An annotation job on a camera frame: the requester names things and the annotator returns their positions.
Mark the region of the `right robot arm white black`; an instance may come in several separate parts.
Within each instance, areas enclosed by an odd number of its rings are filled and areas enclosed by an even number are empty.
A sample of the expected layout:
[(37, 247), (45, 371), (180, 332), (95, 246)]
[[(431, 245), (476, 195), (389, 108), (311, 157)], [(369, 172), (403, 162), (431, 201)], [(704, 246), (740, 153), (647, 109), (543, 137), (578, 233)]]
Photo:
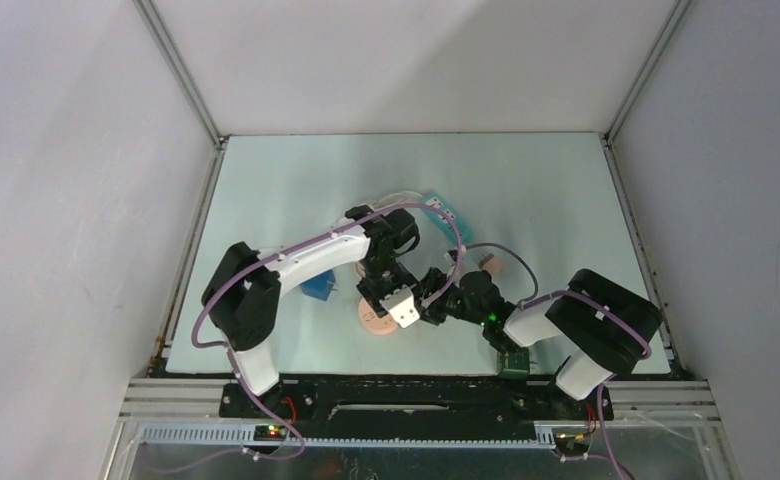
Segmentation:
[(446, 274), (432, 268), (414, 286), (421, 320), (476, 324), (502, 354), (555, 337), (576, 346), (547, 392), (549, 408), (562, 418), (582, 411), (598, 385), (632, 373), (649, 358), (662, 320), (655, 305), (589, 269), (577, 271), (562, 290), (517, 303), (506, 300), (484, 271), (469, 272), (456, 285), (447, 281)]

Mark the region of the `blue cube plug adapter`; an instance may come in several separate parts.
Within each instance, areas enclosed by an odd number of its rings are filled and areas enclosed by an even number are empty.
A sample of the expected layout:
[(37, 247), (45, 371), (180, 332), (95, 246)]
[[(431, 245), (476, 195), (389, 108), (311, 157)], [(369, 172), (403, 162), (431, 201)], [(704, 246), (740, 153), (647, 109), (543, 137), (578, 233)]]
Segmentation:
[(326, 302), (336, 289), (336, 276), (333, 270), (327, 270), (300, 284), (301, 292), (310, 298)]

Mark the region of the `pink round power socket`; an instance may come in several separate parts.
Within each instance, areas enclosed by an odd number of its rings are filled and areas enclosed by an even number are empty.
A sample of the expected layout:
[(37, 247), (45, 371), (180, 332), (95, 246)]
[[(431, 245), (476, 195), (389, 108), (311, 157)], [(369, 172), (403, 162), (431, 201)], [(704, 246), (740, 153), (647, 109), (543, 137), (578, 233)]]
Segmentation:
[(390, 335), (399, 329), (391, 315), (379, 316), (364, 298), (358, 302), (357, 314), (362, 327), (372, 335)]

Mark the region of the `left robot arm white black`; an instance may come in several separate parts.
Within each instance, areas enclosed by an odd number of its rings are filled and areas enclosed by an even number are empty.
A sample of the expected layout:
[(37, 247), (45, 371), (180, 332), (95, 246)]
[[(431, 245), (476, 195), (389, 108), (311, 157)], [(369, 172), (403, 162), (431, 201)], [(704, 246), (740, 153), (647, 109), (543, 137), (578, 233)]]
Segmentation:
[(280, 299), (326, 271), (360, 264), (358, 291), (378, 316), (400, 328), (418, 321), (417, 281), (399, 258), (419, 238), (406, 209), (374, 211), (362, 205), (347, 211), (330, 231), (275, 254), (263, 256), (244, 242), (229, 247), (204, 290), (199, 318), (221, 332), (219, 344), (246, 388), (244, 404), (263, 417), (280, 408), (280, 375), (270, 343)]

